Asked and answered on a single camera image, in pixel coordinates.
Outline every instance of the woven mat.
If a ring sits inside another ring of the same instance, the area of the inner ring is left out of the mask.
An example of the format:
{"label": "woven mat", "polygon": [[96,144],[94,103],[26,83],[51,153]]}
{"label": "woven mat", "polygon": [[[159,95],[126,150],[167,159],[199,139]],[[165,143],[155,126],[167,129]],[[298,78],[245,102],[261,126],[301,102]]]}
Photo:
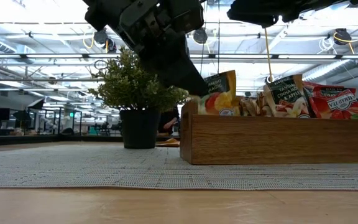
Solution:
{"label": "woven mat", "polygon": [[0,152],[0,187],[358,190],[358,164],[192,166],[178,148],[63,145]]}

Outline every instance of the wooden crate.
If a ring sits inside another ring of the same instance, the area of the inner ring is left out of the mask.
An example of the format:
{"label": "wooden crate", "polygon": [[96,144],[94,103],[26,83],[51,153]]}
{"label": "wooden crate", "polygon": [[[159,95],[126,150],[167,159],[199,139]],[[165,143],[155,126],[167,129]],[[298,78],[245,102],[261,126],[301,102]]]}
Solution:
{"label": "wooden crate", "polygon": [[194,165],[358,162],[358,120],[200,115],[190,101],[180,156]]}

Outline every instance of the wooden table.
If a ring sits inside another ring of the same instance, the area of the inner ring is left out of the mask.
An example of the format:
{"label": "wooden table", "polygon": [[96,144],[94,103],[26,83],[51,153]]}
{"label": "wooden table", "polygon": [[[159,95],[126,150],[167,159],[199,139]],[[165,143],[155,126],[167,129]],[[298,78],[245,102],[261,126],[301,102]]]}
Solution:
{"label": "wooden table", "polygon": [[358,192],[0,189],[5,223],[358,223]]}

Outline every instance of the potted plant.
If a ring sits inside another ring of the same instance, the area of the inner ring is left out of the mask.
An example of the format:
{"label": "potted plant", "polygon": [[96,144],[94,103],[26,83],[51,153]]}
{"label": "potted plant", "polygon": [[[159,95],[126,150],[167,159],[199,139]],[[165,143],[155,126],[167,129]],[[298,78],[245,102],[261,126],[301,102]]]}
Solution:
{"label": "potted plant", "polygon": [[144,70],[132,50],[122,47],[120,51],[120,57],[108,60],[105,69],[92,74],[104,83],[89,91],[120,111],[125,148],[154,148],[160,113],[184,101],[187,92],[164,87],[156,74]]}

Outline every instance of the black plant pot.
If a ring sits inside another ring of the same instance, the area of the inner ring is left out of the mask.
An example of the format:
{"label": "black plant pot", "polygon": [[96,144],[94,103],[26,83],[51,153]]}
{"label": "black plant pot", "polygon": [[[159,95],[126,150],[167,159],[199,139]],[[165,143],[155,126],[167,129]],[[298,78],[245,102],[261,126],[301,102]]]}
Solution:
{"label": "black plant pot", "polygon": [[127,149],[152,149],[157,139],[160,112],[157,110],[120,111],[122,138]]}

